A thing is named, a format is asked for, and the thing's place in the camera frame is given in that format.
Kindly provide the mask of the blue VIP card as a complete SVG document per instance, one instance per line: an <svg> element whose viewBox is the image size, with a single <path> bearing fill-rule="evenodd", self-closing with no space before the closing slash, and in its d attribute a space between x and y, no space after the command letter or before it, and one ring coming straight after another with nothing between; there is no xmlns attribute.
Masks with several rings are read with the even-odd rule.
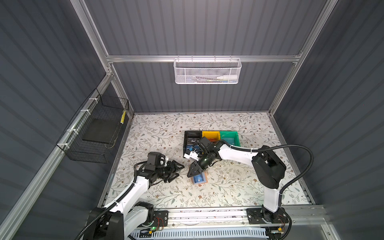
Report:
<svg viewBox="0 0 384 240"><path fill-rule="evenodd" d="M206 183L206 177L204 174L198 175L198 176L193 176L192 177L193 183L194 184L204 184Z"/></svg>

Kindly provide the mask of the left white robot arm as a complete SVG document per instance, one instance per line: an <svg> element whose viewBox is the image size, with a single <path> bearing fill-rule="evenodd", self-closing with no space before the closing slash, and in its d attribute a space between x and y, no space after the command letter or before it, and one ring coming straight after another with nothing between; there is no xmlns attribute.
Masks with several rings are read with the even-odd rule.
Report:
<svg viewBox="0 0 384 240"><path fill-rule="evenodd" d="M170 183L180 176L184 165L161 158L134 165L131 184L111 203L91 211L87 225L77 240L133 240L131 233L140 225L150 225L155 217L154 206L139 198L159 183Z"/></svg>

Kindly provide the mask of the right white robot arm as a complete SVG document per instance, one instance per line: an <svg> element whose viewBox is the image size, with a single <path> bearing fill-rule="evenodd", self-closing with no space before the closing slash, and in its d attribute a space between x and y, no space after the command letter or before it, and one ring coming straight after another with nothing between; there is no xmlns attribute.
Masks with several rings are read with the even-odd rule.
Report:
<svg viewBox="0 0 384 240"><path fill-rule="evenodd" d="M280 216L282 205L283 183L286 165L268 146L259 149L247 149L229 144L225 140L212 142L206 137L201 138L193 147L184 152L186 159L193 159L187 176L189 178L203 173L216 162L229 160L254 168L259 182L264 186L264 203L259 214L266 223L275 222Z"/></svg>

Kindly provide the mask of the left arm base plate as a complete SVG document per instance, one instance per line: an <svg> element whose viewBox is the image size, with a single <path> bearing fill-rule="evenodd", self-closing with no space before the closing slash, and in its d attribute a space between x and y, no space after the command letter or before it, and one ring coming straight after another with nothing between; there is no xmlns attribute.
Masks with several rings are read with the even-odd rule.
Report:
<svg viewBox="0 0 384 240"><path fill-rule="evenodd" d="M169 211L154 211L154 217L151 221L139 225L143 228L159 228L162 229L168 226Z"/></svg>

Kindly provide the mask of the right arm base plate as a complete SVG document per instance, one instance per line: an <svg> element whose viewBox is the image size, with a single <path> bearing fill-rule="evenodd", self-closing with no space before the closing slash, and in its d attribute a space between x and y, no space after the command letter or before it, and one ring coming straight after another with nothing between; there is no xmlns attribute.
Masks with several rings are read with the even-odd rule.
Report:
<svg viewBox="0 0 384 240"><path fill-rule="evenodd" d="M246 209L250 224L283 224L289 223L288 215L284 208L278 208L276 212L271 212L264 207Z"/></svg>

